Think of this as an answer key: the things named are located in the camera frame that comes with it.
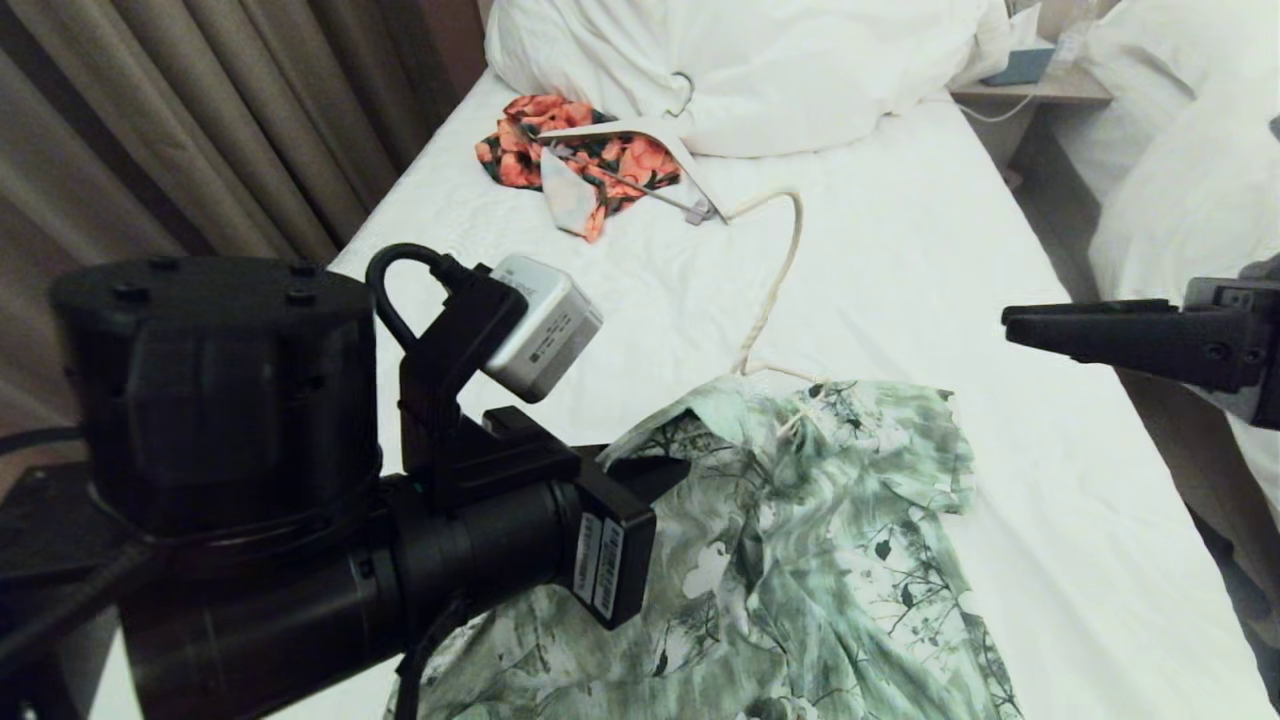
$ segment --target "orange floral fabric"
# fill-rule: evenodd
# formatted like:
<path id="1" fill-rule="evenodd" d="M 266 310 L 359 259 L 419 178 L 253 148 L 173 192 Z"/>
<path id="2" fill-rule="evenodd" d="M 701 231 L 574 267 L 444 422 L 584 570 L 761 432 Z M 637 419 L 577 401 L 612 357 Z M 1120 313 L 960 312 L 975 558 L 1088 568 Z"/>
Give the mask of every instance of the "orange floral fabric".
<path id="1" fill-rule="evenodd" d="M 517 97 L 502 114 L 498 131 L 476 143 L 476 159 L 494 182 L 539 191 L 543 188 L 541 154 L 547 151 L 536 140 L 540 133 L 616 119 L 586 102 L 572 102 L 558 95 Z M 573 150 L 564 163 L 596 187 L 598 205 L 584 233 L 588 242 L 599 240 L 607 217 L 644 196 L 611 174 L 646 190 L 680 182 L 680 168 L 671 152 L 644 135 L 566 140 L 563 145 Z"/>

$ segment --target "white bed sheet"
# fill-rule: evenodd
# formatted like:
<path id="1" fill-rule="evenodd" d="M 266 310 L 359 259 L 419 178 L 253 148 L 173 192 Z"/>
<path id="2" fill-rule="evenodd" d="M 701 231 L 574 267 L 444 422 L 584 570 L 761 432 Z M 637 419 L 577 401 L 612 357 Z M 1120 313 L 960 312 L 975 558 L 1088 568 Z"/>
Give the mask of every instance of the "white bed sheet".
<path id="1" fill-rule="evenodd" d="M 776 201 L 695 228 L 641 200 L 589 246 L 553 228 L 540 193 L 498 187 L 475 161 L 512 95 L 486 73 L 333 269 L 362 277 L 378 249 L 420 242 L 467 264 L 518 252 L 570 272 L 605 324 L 525 410 L 566 442 L 608 442 L 728 368 L 786 252 L 791 210 Z M 704 170 L 727 199 L 782 186 L 805 199 L 804 240 L 755 359 L 959 393 L 979 484 L 947 529 L 1027 717 L 1275 717 L 1217 570 L 1115 375 L 1005 342 L 1005 305 L 1066 293 L 954 108 L 923 104 L 849 147 L 709 158 Z M 411 263 L 388 277 L 397 307 L 424 328 L 443 291 Z M 401 352 L 383 328 L 378 342 L 394 470 Z M 461 400 L 472 414 L 522 406 L 484 377 Z M 280 716 L 349 716 L 367 702 L 374 717 L 392 665 Z"/>

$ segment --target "curtain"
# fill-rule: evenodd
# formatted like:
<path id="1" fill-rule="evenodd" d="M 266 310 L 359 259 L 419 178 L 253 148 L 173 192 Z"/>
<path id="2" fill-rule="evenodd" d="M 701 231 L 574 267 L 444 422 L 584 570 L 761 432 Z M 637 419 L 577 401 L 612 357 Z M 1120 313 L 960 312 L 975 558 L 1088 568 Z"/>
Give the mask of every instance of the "curtain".
<path id="1" fill-rule="evenodd" d="M 334 256 L 457 104 L 424 9 L 0 0 L 0 434 L 76 421 L 58 274 Z"/>

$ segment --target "white pillow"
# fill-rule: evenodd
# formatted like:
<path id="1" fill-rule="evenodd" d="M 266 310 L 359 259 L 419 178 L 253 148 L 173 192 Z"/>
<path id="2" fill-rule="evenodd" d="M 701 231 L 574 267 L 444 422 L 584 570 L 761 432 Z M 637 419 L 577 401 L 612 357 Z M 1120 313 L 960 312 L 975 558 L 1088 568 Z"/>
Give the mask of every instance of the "white pillow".
<path id="1" fill-rule="evenodd" d="M 991 0 L 978 18 L 973 50 L 964 69 L 956 73 L 947 87 L 964 87 L 984 77 L 1000 74 L 1009 67 L 1009 54 L 1014 50 L 1014 36 L 1009 26 L 1009 8 L 1005 0 Z"/>
<path id="2" fill-rule="evenodd" d="M 1198 275 L 1280 252 L 1280 72 L 1221 78 L 1103 204 L 1089 263 L 1105 300 L 1181 302 Z"/>
<path id="3" fill-rule="evenodd" d="M 845 145 L 943 88 L 1002 0 L 499 0 L 489 65 L 516 91 L 676 117 L 694 152 Z M 980 60 L 989 58 L 982 53 Z"/>
<path id="4" fill-rule="evenodd" d="M 1080 64 L 1115 100 L 1103 109 L 1053 109 L 1052 129 L 1094 197 L 1106 201 L 1142 154 L 1164 135 L 1196 95 L 1162 63 L 1107 33 L 1092 33 Z"/>
<path id="5" fill-rule="evenodd" d="M 1124 0 L 1088 44 L 1146 53 L 1198 96 L 1217 77 L 1276 64 L 1280 0 Z"/>

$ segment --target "black bracket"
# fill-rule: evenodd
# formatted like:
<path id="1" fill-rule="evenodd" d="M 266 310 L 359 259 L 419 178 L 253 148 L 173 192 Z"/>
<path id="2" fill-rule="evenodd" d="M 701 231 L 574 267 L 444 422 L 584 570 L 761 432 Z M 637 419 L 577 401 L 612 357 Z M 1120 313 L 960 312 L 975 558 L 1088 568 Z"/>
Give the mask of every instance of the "black bracket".
<path id="1" fill-rule="evenodd" d="M 1196 278 L 1181 311 L 1167 300 L 1006 307 L 1010 342 L 1192 386 L 1260 427 L 1280 427 L 1272 397 L 1280 282 Z"/>
<path id="2" fill-rule="evenodd" d="M 529 309 L 515 288 L 476 274 L 444 302 L 444 310 L 401 361 L 401 437 L 404 473 L 419 483 L 431 510 L 449 510 L 549 479 L 567 469 L 544 454 L 549 433 L 515 409 L 486 415 L 493 432 L 462 414 L 457 396 L 493 356 Z M 552 468 L 543 468 L 550 462 Z"/>

